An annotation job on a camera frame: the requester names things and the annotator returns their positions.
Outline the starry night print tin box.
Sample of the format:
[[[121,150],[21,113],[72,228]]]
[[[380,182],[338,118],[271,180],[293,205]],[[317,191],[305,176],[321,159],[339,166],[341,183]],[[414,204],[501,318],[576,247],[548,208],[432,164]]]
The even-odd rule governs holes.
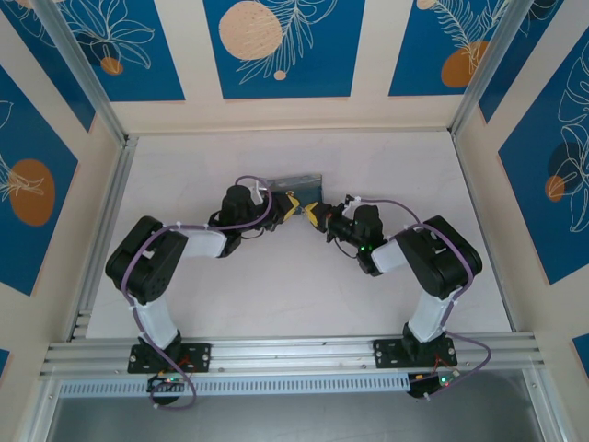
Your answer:
[[[291,193],[300,203],[295,215],[301,215],[306,206],[323,201],[323,180],[319,173],[270,179],[268,184],[272,192]]]

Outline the grey metal shelf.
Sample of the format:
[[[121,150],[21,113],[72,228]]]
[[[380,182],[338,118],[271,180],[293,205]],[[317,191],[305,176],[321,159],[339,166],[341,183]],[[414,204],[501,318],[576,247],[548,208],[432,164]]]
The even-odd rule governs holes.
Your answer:
[[[398,393],[205,397],[188,411],[143,399],[59,401],[48,442],[544,442],[522,401],[506,408]]]

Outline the aluminium side rail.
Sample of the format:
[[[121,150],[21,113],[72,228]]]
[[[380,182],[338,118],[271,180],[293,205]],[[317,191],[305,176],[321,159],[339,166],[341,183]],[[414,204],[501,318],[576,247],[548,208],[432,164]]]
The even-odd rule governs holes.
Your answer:
[[[472,207],[474,210],[474,214],[477,219],[479,231],[480,231],[482,241],[484,244],[484,249],[485,249],[485,252],[487,255],[488,267],[491,268],[494,283],[497,286],[498,292],[500,294],[500,298],[502,301],[502,308],[503,308],[503,310],[505,312],[505,316],[508,320],[508,323],[510,326],[510,331],[517,332],[518,329],[517,329],[517,326],[514,322],[514,317],[511,312],[511,309],[510,309],[509,301],[506,297],[505,290],[503,287],[502,276],[501,276],[501,273],[498,271],[498,267],[497,267],[496,263],[494,262],[494,256],[492,253],[491,244],[489,243],[488,236],[485,232],[485,229],[484,229],[484,226],[482,223],[482,217],[481,217],[481,213],[479,210],[479,203],[478,203],[478,198],[477,198],[475,186],[472,182],[472,179],[469,176],[468,167],[465,162],[464,155],[462,154],[461,149],[459,147],[459,142],[456,140],[456,136],[451,134],[450,137],[451,137],[454,149],[456,151],[456,157],[457,157],[464,181],[465,181],[467,189],[468,189],[469,199],[471,201],[471,204],[472,204]]]
[[[67,327],[62,336],[66,342],[70,342],[74,338],[79,313],[87,308],[93,308],[138,141],[138,136],[128,135],[124,146],[116,156],[117,161],[110,176],[102,207],[98,212],[80,284],[70,310]]]

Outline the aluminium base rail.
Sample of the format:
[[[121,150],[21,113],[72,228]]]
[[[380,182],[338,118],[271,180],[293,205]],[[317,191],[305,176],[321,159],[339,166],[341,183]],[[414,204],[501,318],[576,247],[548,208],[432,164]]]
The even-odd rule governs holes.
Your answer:
[[[185,338],[212,346],[210,376],[336,375],[375,373],[386,351],[375,336],[277,339]],[[453,339],[457,368],[468,371],[491,351],[486,369],[543,368],[545,359],[531,332],[466,334]],[[75,339],[51,343],[41,364],[42,379],[122,378],[131,362],[132,339]]]

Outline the aluminium frame post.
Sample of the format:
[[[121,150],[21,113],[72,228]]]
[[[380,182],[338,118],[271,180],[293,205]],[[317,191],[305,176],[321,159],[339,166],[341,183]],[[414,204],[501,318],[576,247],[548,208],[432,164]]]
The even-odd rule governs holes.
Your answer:
[[[30,2],[40,22],[98,116],[104,122],[118,147],[124,149],[128,135],[125,133],[104,88],[98,81],[93,68],[57,6],[53,0],[30,0]]]
[[[465,128],[533,2],[534,0],[510,0],[507,5],[505,15],[494,32],[448,127],[453,141]]]

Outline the aluminium frame leg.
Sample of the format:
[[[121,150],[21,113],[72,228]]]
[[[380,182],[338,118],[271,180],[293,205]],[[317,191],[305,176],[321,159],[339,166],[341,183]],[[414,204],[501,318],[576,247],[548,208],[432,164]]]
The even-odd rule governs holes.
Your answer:
[[[17,434],[17,442],[47,442],[61,385],[61,380],[54,379],[42,379],[34,384]]]
[[[524,368],[525,385],[544,442],[569,442],[555,393],[544,369]]]

